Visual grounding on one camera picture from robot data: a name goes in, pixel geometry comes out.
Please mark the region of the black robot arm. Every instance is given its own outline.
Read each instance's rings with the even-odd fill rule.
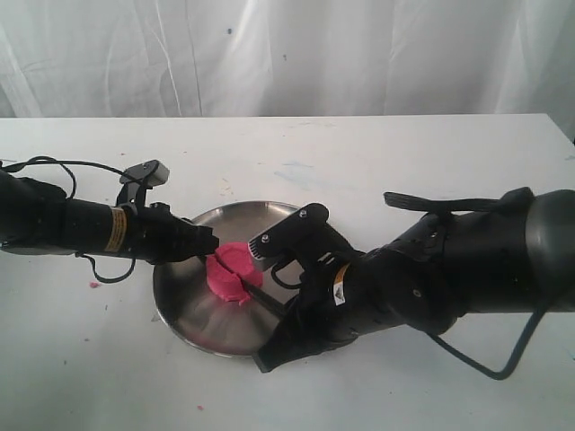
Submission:
[[[31,164],[89,165],[119,173],[122,189],[116,205],[67,197],[60,187],[29,178],[15,178]],[[172,215],[169,206],[146,206],[146,192],[166,183],[169,171],[157,160],[124,172],[98,163],[56,161],[35,157],[0,169],[1,250],[17,254],[89,254],[143,259],[152,264],[212,253],[218,239],[212,229]],[[117,278],[97,278],[102,282]]]
[[[304,236],[315,244],[314,255],[302,254],[310,249],[294,234],[291,242],[275,244],[282,255],[297,259],[304,273],[299,295],[254,355],[262,371],[407,324],[501,380],[515,369],[545,312],[575,311],[575,191],[535,197],[525,188],[501,199],[457,201],[390,193],[385,201],[426,214],[393,242],[369,253],[353,250],[326,223]],[[469,212],[455,215],[458,211]],[[305,224],[298,212],[290,218]],[[262,234],[270,237],[266,244],[261,235],[251,241],[256,263],[278,261],[266,254],[265,246],[269,248],[271,238],[281,239],[283,225],[272,228],[273,237],[270,231]],[[438,337],[469,312],[533,313],[501,372],[482,367]]]

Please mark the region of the metal pan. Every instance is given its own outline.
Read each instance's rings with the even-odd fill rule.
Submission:
[[[238,202],[212,209],[192,220],[214,228],[220,243],[248,242],[253,236],[293,213],[297,207],[267,201]],[[302,272],[296,263],[282,277],[296,283]],[[296,294],[264,274],[262,290],[285,303]],[[227,303],[208,288],[206,268],[198,258],[158,265],[154,269],[154,297],[160,316],[182,340],[221,356],[249,356],[278,325],[278,318],[253,299]]]

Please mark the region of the white backdrop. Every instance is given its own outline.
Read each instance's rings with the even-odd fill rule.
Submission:
[[[547,112],[575,0],[0,0],[0,116]]]

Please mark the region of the pink play dough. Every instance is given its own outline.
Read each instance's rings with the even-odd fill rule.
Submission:
[[[216,250],[218,258],[224,262],[230,272],[217,261],[214,255],[206,259],[209,289],[224,301],[239,301],[240,304],[250,299],[243,290],[242,280],[261,287],[263,275],[253,267],[252,257],[245,242],[229,242]]]

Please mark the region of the warning sticker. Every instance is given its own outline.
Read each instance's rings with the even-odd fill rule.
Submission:
[[[104,251],[108,253],[117,253],[126,238],[126,229],[128,227],[128,221],[126,220],[126,213],[122,208],[111,209],[112,226],[110,239],[108,240],[108,245]]]
[[[343,276],[349,268],[349,263],[338,271],[335,279],[333,280],[333,301],[335,305],[342,305],[345,303],[345,294],[343,293]]]

